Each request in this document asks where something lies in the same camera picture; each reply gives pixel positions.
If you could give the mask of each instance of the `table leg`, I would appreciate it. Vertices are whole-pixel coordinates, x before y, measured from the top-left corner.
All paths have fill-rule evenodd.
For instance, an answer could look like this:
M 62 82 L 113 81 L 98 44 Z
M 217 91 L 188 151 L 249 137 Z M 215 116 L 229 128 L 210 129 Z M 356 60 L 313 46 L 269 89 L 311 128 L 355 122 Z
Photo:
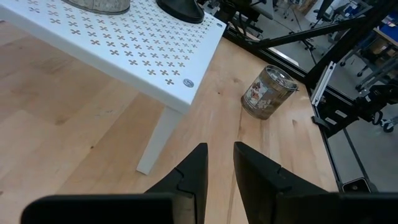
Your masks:
M 162 115 L 152 133 L 152 137 L 150 137 L 144 154 L 138 163 L 137 171 L 146 175 L 149 174 L 182 116 L 183 114 L 167 106 L 163 109 Z

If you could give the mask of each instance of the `wooden table surface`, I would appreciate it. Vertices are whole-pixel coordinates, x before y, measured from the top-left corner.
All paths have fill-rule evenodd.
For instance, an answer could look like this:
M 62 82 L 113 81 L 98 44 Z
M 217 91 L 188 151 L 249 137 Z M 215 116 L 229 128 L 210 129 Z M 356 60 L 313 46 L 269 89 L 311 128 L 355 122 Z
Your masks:
M 302 84 L 267 121 L 242 109 L 241 95 L 266 65 L 222 39 L 191 111 L 145 176 L 136 166 L 163 105 L 0 23 L 0 223 L 18 223 L 22 209 L 44 195 L 143 192 L 199 142 L 209 146 L 206 223 L 247 223 L 235 141 L 337 190 Z

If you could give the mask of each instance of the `round metal container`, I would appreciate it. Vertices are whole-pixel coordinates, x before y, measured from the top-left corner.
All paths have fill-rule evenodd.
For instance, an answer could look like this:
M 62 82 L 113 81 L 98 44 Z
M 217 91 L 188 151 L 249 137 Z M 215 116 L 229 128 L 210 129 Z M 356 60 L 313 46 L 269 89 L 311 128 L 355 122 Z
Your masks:
M 62 0 L 89 12 L 117 15 L 130 9 L 130 0 Z
M 242 96 L 242 106 L 252 116 L 268 119 L 295 90 L 297 84 L 290 75 L 268 65 Z

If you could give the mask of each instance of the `wood grain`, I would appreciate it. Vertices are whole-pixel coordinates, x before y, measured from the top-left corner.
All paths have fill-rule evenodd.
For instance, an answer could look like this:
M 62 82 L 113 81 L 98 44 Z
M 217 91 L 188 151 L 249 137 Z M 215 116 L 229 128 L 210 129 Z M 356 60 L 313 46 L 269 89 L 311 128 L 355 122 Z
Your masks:
M 0 29 L 15 37 L 0 46 L 2 224 L 17 223 L 43 195 L 143 192 L 200 142 L 209 146 L 206 223 L 247 223 L 234 178 L 235 141 L 336 190 L 305 87 L 267 121 L 251 117 L 240 97 L 267 64 L 225 39 L 192 109 L 145 176 L 135 169 L 164 106 L 6 22 Z

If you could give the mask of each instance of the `white table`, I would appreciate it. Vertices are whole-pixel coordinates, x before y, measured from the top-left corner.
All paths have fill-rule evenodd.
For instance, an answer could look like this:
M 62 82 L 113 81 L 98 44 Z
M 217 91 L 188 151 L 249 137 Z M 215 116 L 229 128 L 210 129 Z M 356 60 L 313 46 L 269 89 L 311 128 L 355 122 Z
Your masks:
M 131 1 L 129 12 L 118 16 L 61 0 L 5 0 L 0 16 L 166 105 L 137 167 L 144 174 L 189 111 L 225 29 L 209 14 L 201 24 L 182 22 L 155 0 Z

